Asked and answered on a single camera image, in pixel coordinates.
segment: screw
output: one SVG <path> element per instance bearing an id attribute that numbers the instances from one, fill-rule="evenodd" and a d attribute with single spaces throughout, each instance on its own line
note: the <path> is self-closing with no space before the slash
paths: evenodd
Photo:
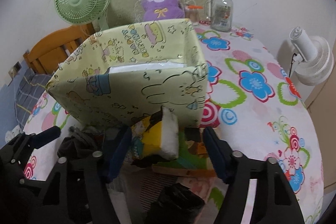
<path id="1" fill-rule="evenodd" d="M 59 164 L 63 164 L 63 163 L 65 163 L 65 162 L 67 162 L 67 158 L 66 158 L 66 157 L 61 157 L 61 158 L 59 158 L 59 159 L 57 160 L 57 162 L 58 162 Z"/>
<path id="2" fill-rule="evenodd" d="M 93 156 L 94 158 L 99 158 L 99 157 L 101 157 L 102 155 L 103 155 L 103 152 L 101 152 L 101 151 L 95 151 L 95 152 L 92 153 L 92 156 Z"/>
<path id="3" fill-rule="evenodd" d="M 243 156 L 243 153 L 241 153 L 240 151 L 236 150 L 236 151 L 233 151 L 232 152 L 232 155 L 235 157 L 235 158 L 241 158 Z"/>
<path id="4" fill-rule="evenodd" d="M 270 157 L 270 158 L 268 158 L 268 162 L 270 162 L 271 164 L 276 164 L 277 163 L 277 159 L 273 158 L 273 157 Z"/>

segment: chair backrest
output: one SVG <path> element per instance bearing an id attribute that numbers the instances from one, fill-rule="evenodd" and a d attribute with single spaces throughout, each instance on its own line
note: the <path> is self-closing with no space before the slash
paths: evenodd
<path id="1" fill-rule="evenodd" d="M 53 73 L 58 69 L 58 64 L 68 58 L 66 50 L 72 53 L 94 32 L 91 23 L 58 30 L 41 39 L 23 57 L 34 72 L 38 74 Z"/>

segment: storage box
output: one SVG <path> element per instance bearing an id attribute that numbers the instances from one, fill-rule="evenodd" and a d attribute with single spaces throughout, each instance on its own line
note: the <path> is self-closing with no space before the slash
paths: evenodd
<path id="1" fill-rule="evenodd" d="M 110 67 L 149 62 L 186 67 L 106 73 Z M 188 19 L 143 22 L 98 32 L 61 65 L 46 89 L 84 124 L 135 124 L 169 108 L 179 126 L 199 125 L 208 67 Z"/>

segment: stuffed animal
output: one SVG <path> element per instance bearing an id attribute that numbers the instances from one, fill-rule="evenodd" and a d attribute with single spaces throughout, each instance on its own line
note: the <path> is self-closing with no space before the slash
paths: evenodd
<path id="1" fill-rule="evenodd" d="M 142 7 L 145 10 L 143 21 L 184 18 L 179 0 L 142 0 Z"/>

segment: tablecloth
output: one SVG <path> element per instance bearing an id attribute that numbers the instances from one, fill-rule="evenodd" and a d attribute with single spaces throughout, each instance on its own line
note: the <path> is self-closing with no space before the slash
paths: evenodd
<path id="1" fill-rule="evenodd" d="M 316 132 L 300 94 L 274 57 L 246 28 L 234 26 L 230 33 L 223 33 L 201 22 L 195 30 L 209 68 L 201 127 L 218 127 L 221 138 L 233 150 L 250 158 L 275 157 L 296 194 L 305 222 L 314 223 L 322 207 L 323 166 Z M 44 93 L 24 131 L 38 133 L 53 125 L 61 127 L 61 138 L 34 150 L 25 168 L 28 178 L 45 180 L 69 126 L 81 127 Z M 216 184 L 200 223 L 216 216 L 225 195 L 226 187 L 220 181 Z M 255 191 L 255 182 L 250 183 L 250 191 Z M 249 223 L 253 200 L 251 195 L 243 223 Z"/>

